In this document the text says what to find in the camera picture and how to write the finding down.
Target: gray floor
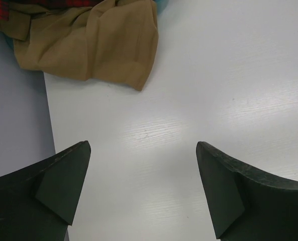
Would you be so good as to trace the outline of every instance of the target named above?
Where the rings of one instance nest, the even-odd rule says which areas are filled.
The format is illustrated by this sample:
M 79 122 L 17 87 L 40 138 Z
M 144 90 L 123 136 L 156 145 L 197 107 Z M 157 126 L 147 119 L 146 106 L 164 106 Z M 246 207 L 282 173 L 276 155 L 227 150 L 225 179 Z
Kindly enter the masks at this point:
M 54 154 L 43 73 L 20 69 L 0 33 L 0 176 Z

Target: beige fabric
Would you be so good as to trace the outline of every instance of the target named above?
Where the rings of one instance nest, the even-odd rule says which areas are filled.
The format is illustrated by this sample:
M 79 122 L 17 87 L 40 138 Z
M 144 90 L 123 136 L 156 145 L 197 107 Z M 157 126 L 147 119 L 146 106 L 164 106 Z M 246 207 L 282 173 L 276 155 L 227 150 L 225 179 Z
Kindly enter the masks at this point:
M 65 11 L 13 3 L 10 8 L 18 16 L 34 14 L 27 39 L 21 41 L 23 35 L 14 40 L 22 68 L 79 80 L 126 83 L 142 90 L 158 43 L 153 0 L 105 0 L 93 8 Z
M 30 27 L 30 15 L 9 10 L 9 21 L 0 20 L 0 31 L 8 37 L 26 40 Z

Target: floor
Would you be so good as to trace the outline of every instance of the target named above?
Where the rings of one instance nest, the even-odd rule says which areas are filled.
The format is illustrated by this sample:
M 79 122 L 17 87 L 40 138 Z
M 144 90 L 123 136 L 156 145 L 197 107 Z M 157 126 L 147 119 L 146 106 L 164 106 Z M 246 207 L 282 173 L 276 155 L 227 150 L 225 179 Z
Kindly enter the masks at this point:
M 56 151 L 92 146 L 71 241 L 215 240 L 198 141 L 298 180 L 298 1 L 170 0 L 142 92 L 45 74 Z
M 0 33 L 0 176 L 54 154 L 43 73 L 20 69 Z

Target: white table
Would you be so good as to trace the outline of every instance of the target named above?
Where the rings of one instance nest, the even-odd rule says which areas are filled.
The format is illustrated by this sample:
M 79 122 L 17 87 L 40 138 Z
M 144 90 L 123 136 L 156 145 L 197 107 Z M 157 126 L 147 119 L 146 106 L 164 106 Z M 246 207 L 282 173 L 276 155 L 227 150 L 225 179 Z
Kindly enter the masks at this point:
M 198 141 L 298 180 L 298 0 L 170 0 L 145 89 L 45 74 L 56 151 L 90 166 L 70 241 L 215 240 Z

